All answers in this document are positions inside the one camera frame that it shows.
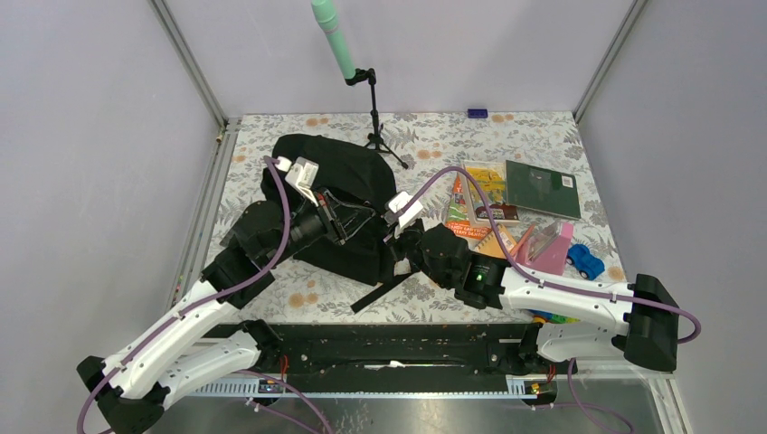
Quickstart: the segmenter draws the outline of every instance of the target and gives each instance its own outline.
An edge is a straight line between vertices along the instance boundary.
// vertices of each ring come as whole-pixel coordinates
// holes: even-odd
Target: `table surface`
[[[573,174],[579,185],[582,219],[573,222],[573,242],[583,243],[602,259],[606,271],[599,281],[623,281],[624,273],[610,226],[570,112],[493,113],[488,119],[469,119],[464,113],[382,114],[386,144],[410,165],[401,168],[393,157],[398,191],[414,193],[432,175],[463,160],[504,161],[552,168]],[[292,133],[322,135],[363,145],[371,131],[367,114],[249,115],[241,130],[216,214],[206,263],[223,248],[219,242],[241,215],[259,199],[264,163],[278,137]],[[443,222],[454,175],[443,176],[421,199],[424,223]],[[509,228],[519,237],[530,223],[545,227],[555,218],[519,210],[522,221]],[[349,307],[373,287],[288,260],[273,270],[276,282],[239,314],[239,320],[263,319],[278,323],[386,322],[529,322],[526,311],[476,310],[465,307],[452,291],[438,288],[421,273],[405,280],[386,296],[355,315]],[[565,276],[580,278],[572,267]]]

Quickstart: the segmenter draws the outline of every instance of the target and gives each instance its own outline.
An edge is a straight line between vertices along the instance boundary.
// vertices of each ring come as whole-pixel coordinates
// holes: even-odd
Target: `gray wall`
[[[3,2],[0,59],[0,431],[74,432],[76,364],[165,307],[215,127],[147,2]]]
[[[168,0],[223,110],[370,111],[309,0]],[[391,111],[570,110],[631,0],[334,0],[349,50]]]
[[[677,370],[696,433],[767,425],[765,17],[759,0],[650,2],[582,123],[628,271],[703,321]]]

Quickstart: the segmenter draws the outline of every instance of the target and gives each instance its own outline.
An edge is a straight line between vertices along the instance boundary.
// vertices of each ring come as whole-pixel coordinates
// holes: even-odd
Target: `book cover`
[[[509,204],[576,220],[581,218],[575,176],[506,161],[506,180]]]
[[[519,216],[516,213],[516,207],[511,206],[506,201],[506,170],[503,163],[488,163],[478,161],[465,161],[464,169],[469,172],[479,184],[479,188],[485,192],[490,201],[490,212],[498,224],[514,226],[519,223]],[[482,203],[482,199],[468,180],[461,176],[461,182],[467,185],[467,211],[469,222],[472,226],[489,226],[488,210]]]
[[[459,237],[471,238],[472,240],[482,240],[490,232],[490,228],[476,228],[469,223],[460,176],[456,176],[455,183],[453,183],[445,226]]]
[[[511,233],[509,233],[506,226],[498,226],[498,232],[501,234],[501,240],[503,241],[504,249],[511,253],[516,246],[516,240],[511,235]],[[476,253],[482,253],[483,255],[492,256],[493,258],[504,259],[506,257],[504,252],[501,250],[501,246],[498,243],[496,234],[492,230],[488,235],[485,236],[485,238],[482,239],[482,241],[479,242],[477,247],[474,248],[474,251]]]

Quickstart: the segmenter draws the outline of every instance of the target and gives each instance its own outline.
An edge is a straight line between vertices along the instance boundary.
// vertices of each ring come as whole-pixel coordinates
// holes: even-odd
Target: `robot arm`
[[[278,169],[288,172],[286,182],[305,202],[291,218],[289,243],[277,263],[320,239],[344,244],[375,217],[373,208],[338,201],[324,188],[312,190],[317,165],[304,158],[295,164],[281,158]],[[117,434],[143,432],[186,394],[228,373],[255,364],[263,369],[276,365],[279,339],[263,321],[246,321],[223,342],[186,357],[182,354],[214,326],[231,320],[274,281],[267,273],[238,292],[197,306],[263,269],[277,254],[282,232],[278,203],[251,204],[225,237],[226,249],[203,270],[202,278],[180,303],[117,353],[105,359],[91,356],[78,365],[78,374],[91,391],[117,369],[96,397]],[[175,321],[166,325],[173,317]],[[123,365],[121,361],[150,336],[148,344]]]
[[[394,257],[409,259],[415,269],[442,288],[455,289],[455,297],[467,306],[536,309],[581,319],[576,324],[531,326],[513,356],[511,364],[518,368],[514,373],[536,372],[549,363],[578,356],[620,352],[627,360],[649,369],[676,368],[678,316],[615,298],[586,297],[532,283],[504,259],[470,251],[465,240],[442,225],[424,231],[417,220],[422,209],[419,203],[399,215],[411,199],[407,193],[395,196],[388,204],[389,211],[380,216],[370,207],[338,201],[327,189],[312,189],[317,165],[303,158],[294,165],[280,159],[278,168],[288,172],[286,182],[304,196],[305,202],[294,212],[288,247],[277,263],[320,239],[344,244],[371,219],[383,219],[390,229],[383,241]],[[219,344],[186,357],[182,354],[274,281],[267,273],[228,297],[196,306],[200,300],[234,287],[263,269],[277,254],[282,230],[277,203],[251,204],[227,235],[227,248],[203,270],[202,278],[178,305],[116,354],[105,359],[91,356],[78,365],[78,374],[91,391],[118,369],[96,397],[99,409],[117,434],[143,432],[186,394],[226,374],[255,365],[262,370],[276,366],[279,338],[263,321],[244,322],[239,331]],[[572,288],[647,297],[676,305],[662,285],[649,276],[640,275],[636,284],[602,284],[527,272]],[[161,329],[172,317],[176,319],[173,324]],[[127,354],[149,336],[154,337],[151,342],[123,366],[121,361]]]
[[[521,372],[534,372],[536,367],[574,357],[621,353],[629,362],[650,370],[671,372],[677,368],[678,315],[618,300],[619,296],[635,297],[677,307],[656,278],[638,275],[636,283],[601,283],[522,267],[542,281],[534,283],[505,259],[470,251],[465,240],[442,225],[424,232],[419,246],[408,255],[411,264],[440,287],[455,289],[455,297],[467,306],[542,310],[580,319],[577,323],[531,326],[528,346],[520,349],[525,359],[521,362],[527,365]],[[564,292],[543,282],[608,297]]]

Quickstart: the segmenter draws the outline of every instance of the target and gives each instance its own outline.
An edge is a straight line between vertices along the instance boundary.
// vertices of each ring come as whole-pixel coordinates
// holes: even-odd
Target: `microphone stand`
[[[366,148],[372,149],[375,152],[378,152],[380,154],[391,154],[394,156],[394,158],[397,159],[397,161],[400,162],[400,165],[404,167],[405,169],[408,168],[407,163],[405,163],[399,156],[397,156],[390,147],[388,147],[384,143],[384,138],[381,137],[381,132],[384,130],[384,125],[379,125],[378,122],[378,108],[375,106],[375,70],[373,68],[369,70],[360,70],[357,68],[355,70],[355,76],[351,79],[346,79],[346,84],[348,86],[354,86],[359,82],[367,80],[367,84],[370,85],[370,97],[373,101],[373,109],[370,111],[370,116],[373,117],[373,132],[367,135],[367,145],[365,145]]]

